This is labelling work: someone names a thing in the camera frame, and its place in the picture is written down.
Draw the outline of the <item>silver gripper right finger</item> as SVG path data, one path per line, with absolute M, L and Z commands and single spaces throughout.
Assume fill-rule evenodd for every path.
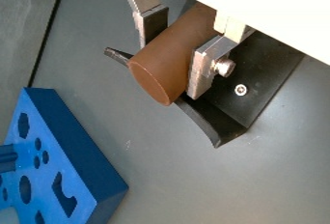
M 218 35 L 198 47 L 193 54 L 186 90 L 191 99 L 198 99 L 210 89 L 217 75 L 230 76 L 237 66 L 230 59 L 230 52 L 256 31 L 221 12 L 215 15 L 214 30 Z

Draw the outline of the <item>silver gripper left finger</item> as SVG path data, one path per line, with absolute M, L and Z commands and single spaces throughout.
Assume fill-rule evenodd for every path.
M 167 27 L 169 7 L 161 0 L 129 0 L 129 4 L 139 33 L 139 43 L 145 47 Z

